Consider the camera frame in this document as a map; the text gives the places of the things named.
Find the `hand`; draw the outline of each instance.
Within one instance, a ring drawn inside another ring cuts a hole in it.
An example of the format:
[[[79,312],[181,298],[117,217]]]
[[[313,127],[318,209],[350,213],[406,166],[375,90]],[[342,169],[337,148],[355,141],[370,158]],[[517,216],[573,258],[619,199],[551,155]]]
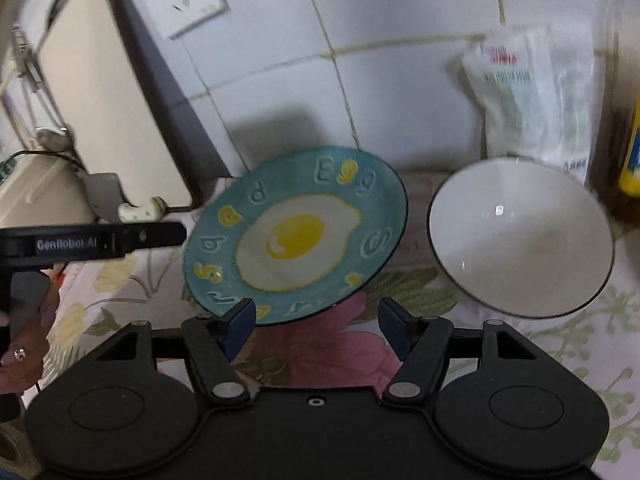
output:
[[[60,296],[55,285],[51,285],[40,311],[27,321],[20,333],[9,345],[9,350],[0,358],[0,395],[20,394],[31,388],[42,377],[42,360],[49,351],[47,334],[56,320]],[[0,312],[0,326],[7,326],[9,317]],[[14,350],[24,348],[25,358],[18,361]]]

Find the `plastic bag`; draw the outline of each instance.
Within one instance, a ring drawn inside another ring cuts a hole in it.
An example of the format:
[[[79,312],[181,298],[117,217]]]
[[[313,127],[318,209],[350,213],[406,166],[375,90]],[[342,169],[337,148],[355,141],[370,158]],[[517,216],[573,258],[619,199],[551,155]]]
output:
[[[588,24],[506,29],[462,63],[486,111],[489,156],[530,157],[584,183],[594,67]]]

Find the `screw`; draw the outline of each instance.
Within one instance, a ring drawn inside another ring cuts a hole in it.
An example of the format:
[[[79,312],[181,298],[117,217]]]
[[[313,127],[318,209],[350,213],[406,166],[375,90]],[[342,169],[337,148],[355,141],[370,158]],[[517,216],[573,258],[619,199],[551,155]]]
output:
[[[389,393],[398,399],[411,399],[420,395],[420,386],[409,382],[393,383]]]
[[[235,399],[244,394],[244,386],[240,383],[220,383],[213,387],[212,392],[220,399]]]

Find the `pink flower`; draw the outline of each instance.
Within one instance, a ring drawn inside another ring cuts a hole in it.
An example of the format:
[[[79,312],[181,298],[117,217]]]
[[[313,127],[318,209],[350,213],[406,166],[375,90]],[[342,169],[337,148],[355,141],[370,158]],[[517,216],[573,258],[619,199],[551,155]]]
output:
[[[382,392],[400,367],[398,358],[376,334],[343,332],[363,312],[366,298],[357,292],[317,316],[257,329],[237,368],[277,386],[375,386]]]

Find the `teal plate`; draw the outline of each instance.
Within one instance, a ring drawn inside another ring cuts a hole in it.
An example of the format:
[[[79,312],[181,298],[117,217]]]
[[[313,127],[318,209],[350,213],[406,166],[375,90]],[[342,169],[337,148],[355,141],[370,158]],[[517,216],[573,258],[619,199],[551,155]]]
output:
[[[407,207],[396,172],[370,153],[279,156],[204,209],[184,255],[187,286],[217,316],[251,298],[258,325],[317,314],[385,265]]]

